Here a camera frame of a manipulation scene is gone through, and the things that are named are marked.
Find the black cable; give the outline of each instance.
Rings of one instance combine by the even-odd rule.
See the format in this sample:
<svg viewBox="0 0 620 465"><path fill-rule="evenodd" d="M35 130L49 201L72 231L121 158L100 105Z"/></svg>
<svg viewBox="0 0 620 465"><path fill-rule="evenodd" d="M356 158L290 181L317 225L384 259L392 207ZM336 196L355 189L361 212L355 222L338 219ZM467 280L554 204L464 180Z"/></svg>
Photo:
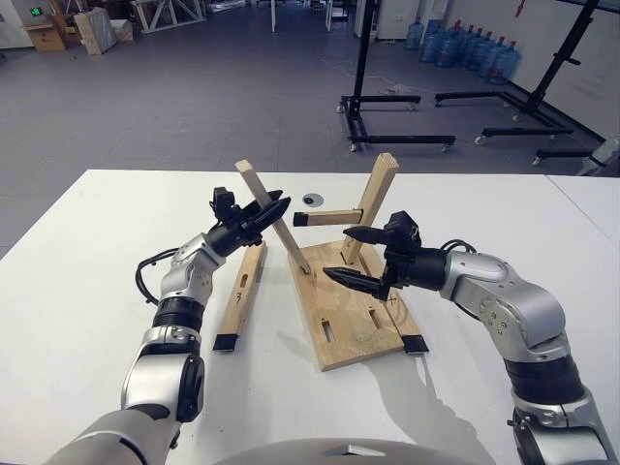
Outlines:
<svg viewBox="0 0 620 465"><path fill-rule="evenodd" d="M465 242L464 240L461 240L461 239L449 240L444 245L442 245L440 249L446 250L449 252L450 250L455 249L456 247L464 247L465 252L469 252L470 254L476 254L478 252L472 244Z"/></svg>
<svg viewBox="0 0 620 465"><path fill-rule="evenodd" d="M146 285L144 284L144 280L142 279L142 269L150 264L155 266L155 264L157 264L158 261L167 259L168 257L172 257L176 253L177 250L178 249L168 249L168 250L165 250L164 252L160 252L159 254L154 255L153 257L149 259L142 260L140 263L138 263L138 268L136 269L136 286L138 286L139 292L142 295L144 295L144 297L146 297L146 303L152 303L154 305L158 305L159 299L155 298L155 296L146 288Z"/></svg>
<svg viewBox="0 0 620 465"><path fill-rule="evenodd" d="M470 312L469 310L467 310L464 306L462 306L460 303L454 303L454 305L456 305L463 313L465 313L468 317L473 318L474 320L478 320L480 321L481 319L478 318L476 315L474 315L472 312Z"/></svg>

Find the wooden plank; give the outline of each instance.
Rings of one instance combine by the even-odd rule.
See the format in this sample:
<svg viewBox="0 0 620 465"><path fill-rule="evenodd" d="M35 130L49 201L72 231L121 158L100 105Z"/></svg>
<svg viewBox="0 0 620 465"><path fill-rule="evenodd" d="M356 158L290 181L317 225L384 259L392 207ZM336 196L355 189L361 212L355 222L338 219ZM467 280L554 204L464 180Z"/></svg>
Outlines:
<svg viewBox="0 0 620 465"><path fill-rule="evenodd" d="M252 165L250 165L250 162L248 162L247 160L241 160L240 162L236 162L234 166L241 174L241 177L243 177L243 180L250 188L250 192L252 192L252 195L256 198L259 205L268 205L271 202L271 198L269 197L269 194L267 193L258 175L254 171L254 168L252 168ZM301 267L303 272L306 274L310 273L310 264L308 264L306 259L303 257L303 254L299 250L299 246L295 242L293 235L289 231L289 228L287 228L287 225L284 223L284 221L282 219L279 219L278 221L273 223L272 226L273 229L278 233L278 237L280 237L280 240L282 241L284 246L289 251L289 254L291 254L297 264Z"/></svg>
<svg viewBox="0 0 620 465"><path fill-rule="evenodd" d="M298 211L293 226L351 225L360 219L361 210Z"/></svg>
<svg viewBox="0 0 620 465"><path fill-rule="evenodd" d="M381 277L384 271L384 264L373 246L363 244L359 258L366 274L376 278ZM409 308L407 308L407 305L401 298L400 293L396 289L391 289L387 302L381 302L379 300L378 302L386 308L387 314L391 318L394 326L396 326L403 340L405 352L407 354L428 352L428 347L426 347L422 333L418 325L416 325Z"/></svg>
<svg viewBox="0 0 620 465"><path fill-rule="evenodd" d="M332 281L324 266L342 266L342 241L304 247L313 272L289 257L308 332L322 371L402 350L403 342L379 300ZM359 261L353 267L363 271Z"/></svg>
<svg viewBox="0 0 620 465"><path fill-rule="evenodd" d="M375 166L366 184L366 189L357 207L357 209L363 212L359 220L361 226L372 225L398 168L398 162L391 154L382 153L377 157ZM342 257L346 264L352 264L356 260L360 248L361 242L350 237L345 239L342 246Z"/></svg>
<svg viewBox="0 0 620 465"><path fill-rule="evenodd" d="M213 350L232 352L236 339L241 335L248 310L254 301L258 278L266 255L266 244L248 247L245 250L241 267L232 287L229 303L224 311L224 318L215 337Z"/></svg>

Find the metal frame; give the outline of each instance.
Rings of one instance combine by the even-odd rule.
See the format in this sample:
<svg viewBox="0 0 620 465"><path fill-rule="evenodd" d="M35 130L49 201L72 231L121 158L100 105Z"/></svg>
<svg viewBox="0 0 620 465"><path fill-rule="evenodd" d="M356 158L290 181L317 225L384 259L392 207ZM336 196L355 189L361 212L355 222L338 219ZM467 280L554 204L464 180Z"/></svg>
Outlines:
<svg viewBox="0 0 620 465"><path fill-rule="evenodd" d="M524 102L510 92L450 92L436 94L435 107L439 107L444 100L499 97L505 102L506 106L511 106L518 110L518 113L512 116L512 121L518 122L520 120L520 113L522 113L531 116L544 126L544 128L483 128L480 135L474 140L476 145L482 145L487 138L497 136L551 136L554 138L556 135L560 134L571 134L574 131L573 129L564 126L547 114L542 113L539 107L544 103L543 99L546 94L546 89L549 84L551 84L564 62L567 61L576 66L581 64L580 61L575 60L571 55L592 22L592 13L597 8L599 1L600 0L587 0L587 3L583 6L581 13L579 13L579 16L575 20L569 35L564 40L558 52L553 54L553 61L546 70L536 90L530 94L527 101ZM540 162L540 159L537 158L532 164L537 165L537 160L538 163Z"/></svg>
<svg viewBox="0 0 620 465"><path fill-rule="evenodd" d="M68 14L69 14L69 10L71 9L71 3L72 3L73 1L74 1L74 0L69 0L69 1L67 2L67 9L65 10L65 15L68 15ZM79 12L80 12L80 13L81 13L81 12L83 12L83 11L84 11L84 7L82 7L82 5L81 5L81 1L80 1L80 0L75 0L75 1L76 1L76 6L77 6L77 9L79 10Z"/></svg>
<svg viewBox="0 0 620 465"><path fill-rule="evenodd" d="M157 10L155 10L155 15L153 16L153 20L149 24L146 20L146 16L144 15L144 10L142 9L142 3L153 3L157 2ZM151 32L163 31L165 29L172 29L173 27L186 26L188 24L194 24L197 22L203 22L206 18L202 15L201 5L199 0L193 0L194 9L193 12L188 8L187 5L183 3L182 0L134 0L132 1L132 5L136 7L138 11L139 20L142 23L142 34L150 34ZM176 20L176 13L174 12L174 4L178 5L185 13L187 13L192 20L185 22L178 22ZM162 11L165 7L168 7L170 12L170 18L172 19L172 24L168 24L166 26L157 27L157 22L162 14Z"/></svg>
<svg viewBox="0 0 620 465"><path fill-rule="evenodd" d="M361 89L364 83L366 60L368 58L368 45L370 43L370 30L372 19L377 9L376 0L367 0L364 6L364 20L361 28L359 44L359 56L357 58L356 85L351 96L342 96L336 111L345 114L349 127L350 150L355 152L360 143L440 143L442 152L448 150L456 141L455 136L369 136L361 116L362 103L385 103L403 102L409 103L410 109L413 104L420 101L418 95L376 95L362 96Z"/></svg>

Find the white wall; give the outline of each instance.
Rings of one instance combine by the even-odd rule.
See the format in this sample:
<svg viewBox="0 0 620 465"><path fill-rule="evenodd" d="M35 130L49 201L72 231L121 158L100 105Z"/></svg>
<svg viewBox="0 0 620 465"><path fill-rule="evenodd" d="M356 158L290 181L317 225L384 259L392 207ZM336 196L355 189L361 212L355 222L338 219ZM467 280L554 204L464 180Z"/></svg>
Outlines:
<svg viewBox="0 0 620 465"><path fill-rule="evenodd" d="M13 2L0 0L0 15L4 18L4 21L0 22L0 48L31 47L28 34L19 27L22 22Z"/></svg>
<svg viewBox="0 0 620 465"><path fill-rule="evenodd" d="M493 31L493 37L517 41L522 60L512 81L533 91L573 26L581 7L556 0L527 0L519 17L519 2L453 0L450 23ZM620 133L620 15L596 11L573 58L549 86L545 100L605 138Z"/></svg>
<svg viewBox="0 0 620 465"><path fill-rule="evenodd" d="M32 16L30 10L33 8L41 8L46 15L52 14L51 6L47 0L13 0L13 6L23 24L42 24L47 22L47 18L43 15Z"/></svg>

